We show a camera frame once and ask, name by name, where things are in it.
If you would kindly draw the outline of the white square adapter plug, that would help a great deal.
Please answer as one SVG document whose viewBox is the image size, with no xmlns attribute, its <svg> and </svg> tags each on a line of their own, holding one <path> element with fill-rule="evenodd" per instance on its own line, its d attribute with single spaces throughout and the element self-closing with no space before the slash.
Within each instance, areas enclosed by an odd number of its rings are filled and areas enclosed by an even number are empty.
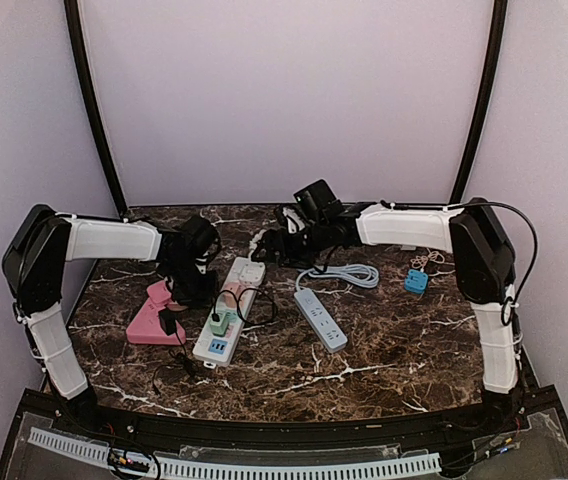
<svg viewBox="0 0 568 480">
<path fill-rule="evenodd" d="M 243 285 L 259 286 L 265 277 L 266 267 L 264 263 L 248 262 L 239 273 L 239 282 Z"/>
</svg>

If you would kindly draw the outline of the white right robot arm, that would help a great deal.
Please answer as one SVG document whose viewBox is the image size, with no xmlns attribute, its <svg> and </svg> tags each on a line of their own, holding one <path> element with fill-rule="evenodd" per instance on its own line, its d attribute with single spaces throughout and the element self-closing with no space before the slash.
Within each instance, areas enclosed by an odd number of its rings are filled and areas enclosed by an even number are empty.
<svg viewBox="0 0 568 480">
<path fill-rule="evenodd" d="M 500 203 L 475 197 L 463 204 L 342 203 L 328 183 L 317 180 L 294 195 L 295 216 L 276 210 L 278 228 L 263 233 L 251 258 L 302 269 L 316 267 L 325 250 L 406 245 L 453 257 L 456 283 L 478 322 L 483 386 L 510 393 L 518 381 L 518 300 L 515 248 L 496 209 Z"/>
</svg>

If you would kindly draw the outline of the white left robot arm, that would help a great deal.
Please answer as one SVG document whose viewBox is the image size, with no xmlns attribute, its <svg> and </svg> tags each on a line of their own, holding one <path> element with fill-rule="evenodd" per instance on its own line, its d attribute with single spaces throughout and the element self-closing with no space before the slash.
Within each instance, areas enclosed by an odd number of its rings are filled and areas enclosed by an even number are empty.
<svg viewBox="0 0 568 480">
<path fill-rule="evenodd" d="M 84 436 L 105 427 L 104 412 L 83 398 L 91 392 L 68 332 L 73 309 L 63 306 L 66 268 L 86 264 L 88 274 L 103 260 L 150 263 L 181 306 L 209 305 L 218 291 L 210 264 L 222 239 L 207 219 L 193 215 L 175 227 L 147 220 L 104 218 L 57 212 L 34 205 L 6 248 L 1 270 L 13 298 L 15 320 L 24 325 L 33 356 L 52 389 L 70 401 L 67 421 Z"/>
</svg>

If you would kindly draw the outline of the blue cube adapter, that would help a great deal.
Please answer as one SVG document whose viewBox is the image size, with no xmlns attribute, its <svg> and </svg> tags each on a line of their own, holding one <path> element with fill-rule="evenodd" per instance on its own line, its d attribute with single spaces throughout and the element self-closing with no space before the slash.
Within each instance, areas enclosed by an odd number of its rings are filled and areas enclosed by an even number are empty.
<svg viewBox="0 0 568 480">
<path fill-rule="evenodd" d="M 422 270 L 410 269 L 404 280 L 404 288 L 410 293 L 421 295 L 428 286 L 429 276 Z"/>
</svg>

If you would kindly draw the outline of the pink adapter plug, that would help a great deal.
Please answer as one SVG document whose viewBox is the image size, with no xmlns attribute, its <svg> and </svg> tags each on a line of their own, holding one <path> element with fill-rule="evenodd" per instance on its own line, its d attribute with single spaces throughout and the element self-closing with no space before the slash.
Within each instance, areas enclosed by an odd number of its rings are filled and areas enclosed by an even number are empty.
<svg viewBox="0 0 568 480">
<path fill-rule="evenodd" d="M 245 286 L 238 282 L 226 283 L 221 292 L 223 303 L 228 308 L 235 308 Z"/>
</svg>

